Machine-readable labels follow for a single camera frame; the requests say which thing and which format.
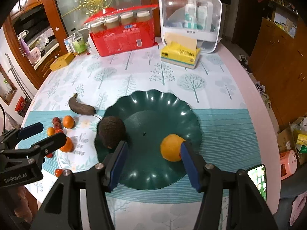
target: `table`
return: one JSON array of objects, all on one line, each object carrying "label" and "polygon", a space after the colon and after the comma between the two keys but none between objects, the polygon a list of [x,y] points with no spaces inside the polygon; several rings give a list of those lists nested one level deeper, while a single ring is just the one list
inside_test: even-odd
[{"label": "table", "polygon": [[[181,77],[185,75],[205,80],[206,85],[182,89]],[[150,89],[172,92],[191,106],[200,121],[203,136],[200,153],[207,162],[228,171],[265,164],[267,204],[272,213],[277,211],[280,164],[274,129],[254,84],[222,44],[214,53],[203,54],[194,70],[161,63],[158,47],[154,46],[108,57],[78,56],[68,67],[51,73],[30,105],[23,125],[40,121],[46,129],[52,126],[53,117],[72,115],[78,122],[75,129],[67,131],[67,136],[75,137],[74,144],[82,143],[82,148],[69,153],[70,157],[57,151],[53,160],[46,160],[43,180],[27,185],[38,201],[43,201],[56,181],[53,171],[59,166],[76,172],[97,162],[95,151],[84,141],[92,141],[99,119],[74,114],[67,104],[69,97],[77,92],[81,101],[95,106],[102,117],[119,97]],[[29,147],[46,136],[44,131],[21,142],[19,148]],[[82,208],[86,211],[84,197],[83,191]],[[185,176],[159,190],[133,190],[119,184],[108,195],[108,205],[116,229],[162,229],[165,222],[171,228],[192,229],[201,198],[202,194],[194,191]],[[221,229],[226,227],[227,210],[225,191]]]}]

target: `jar lid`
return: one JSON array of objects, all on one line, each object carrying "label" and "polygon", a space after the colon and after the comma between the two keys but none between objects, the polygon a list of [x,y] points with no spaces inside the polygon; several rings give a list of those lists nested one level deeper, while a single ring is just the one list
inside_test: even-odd
[{"label": "jar lid", "polygon": [[110,16],[106,18],[106,23],[112,23],[112,22],[116,22],[118,21],[118,17],[117,16]]},{"label": "jar lid", "polygon": [[91,27],[99,27],[102,24],[102,22],[95,22],[91,24]]},{"label": "jar lid", "polygon": [[130,18],[130,17],[133,17],[133,12],[132,11],[129,11],[129,12],[126,12],[126,13],[122,13],[120,15],[120,18],[122,18],[122,19],[127,19],[127,18]]},{"label": "jar lid", "polygon": [[150,13],[148,10],[143,10],[143,11],[139,11],[136,13],[137,17],[146,17],[146,16],[149,16]]}]

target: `cable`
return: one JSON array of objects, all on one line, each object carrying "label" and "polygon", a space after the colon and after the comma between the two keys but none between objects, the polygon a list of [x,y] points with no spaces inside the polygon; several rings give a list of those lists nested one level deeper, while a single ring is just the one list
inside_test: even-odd
[{"label": "cable", "polygon": [[2,135],[3,135],[4,132],[5,132],[5,113],[4,113],[4,109],[3,109],[1,104],[0,104],[0,107],[1,107],[1,110],[2,110],[2,113],[3,113],[3,131],[2,131]]}]

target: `white storage box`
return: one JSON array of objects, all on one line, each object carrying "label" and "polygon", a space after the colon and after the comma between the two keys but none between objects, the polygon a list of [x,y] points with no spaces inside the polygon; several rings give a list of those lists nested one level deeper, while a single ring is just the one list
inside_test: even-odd
[{"label": "white storage box", "polygon": [[167,32],[197,39],[204,53],[214,51],[220,30],[220,0],[159,0],[161,37]]}]

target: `bottle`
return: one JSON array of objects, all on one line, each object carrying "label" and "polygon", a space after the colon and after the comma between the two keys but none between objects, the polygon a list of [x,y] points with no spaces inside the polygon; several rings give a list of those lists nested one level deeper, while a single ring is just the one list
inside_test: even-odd
[{"label": "bottle", "polygon": [[77,54],[83,53],[86,50],[83,36],[76,31],[76,28],[73,28],[72,32],[72,43]]},{"label": "bottle", "polygon": [[197,29],[205,30],[207,19],[207,6],[198,6],[197,8]]},{"label": "bottle", "polygon": [[185,28],[197,29],[196,6],[193,0],[185,5]]}]

